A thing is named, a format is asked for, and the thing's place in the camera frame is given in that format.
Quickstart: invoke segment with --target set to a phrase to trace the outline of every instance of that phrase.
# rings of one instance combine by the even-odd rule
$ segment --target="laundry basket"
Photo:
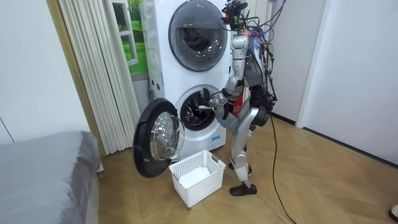
[[[202,167],[206,168],[208,176],[203,179],[185,179],[185,182],[182,182],[182,179],[190,172],[195,172]],[[174,188],[190,208],[221,188],[225,164],[211,152],[204,150],[172,164],[169,169],[172,172]]]

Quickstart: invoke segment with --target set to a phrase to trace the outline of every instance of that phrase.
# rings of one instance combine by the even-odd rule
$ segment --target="wooden floor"
[[[398,203],[398,171],[275,119],[279,153],[276,184],[286,210],[299,224],[394,223],[388,210]],[[213,151],[228,163],[229,142]],[[126,150],[104,161],[99,181],[101,224],[107,223],[291,223],[272,185],[274,139],[271,122],[257,128],[248,145],[257,195],[232,197],[240,184],[226,168],[223,187],[187,210],[167,170],[154,179],[141,177]]]

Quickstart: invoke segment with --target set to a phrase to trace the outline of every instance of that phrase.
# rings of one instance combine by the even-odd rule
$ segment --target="washing machine door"
[[[223,57],[228,43],[220,10],[209,1],[188,1],[174,13],[169,42],[174,57],[185,68],[202,72]]]
[[[134,135],[134,163],[138,173],[152,178],[165,171],[181,151],[185,127],[174,105],[163,98],[142,113]]]

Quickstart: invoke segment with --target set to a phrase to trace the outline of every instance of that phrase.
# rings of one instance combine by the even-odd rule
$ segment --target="blue label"
[[[164,86],[164,81],[163,81],[163,72],[160,73],[160,75],[162,76],[162,86]]]
[[[211,138],[211,141],[215,141],[215,140],[217,140],[217,139],[220,139],[220,136],[212,137],[212,138]]]

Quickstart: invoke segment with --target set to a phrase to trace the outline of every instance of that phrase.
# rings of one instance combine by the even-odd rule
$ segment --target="bed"
[[[101,163],[92,134],[53,134],[0,153],[0,223],[98,223]]]

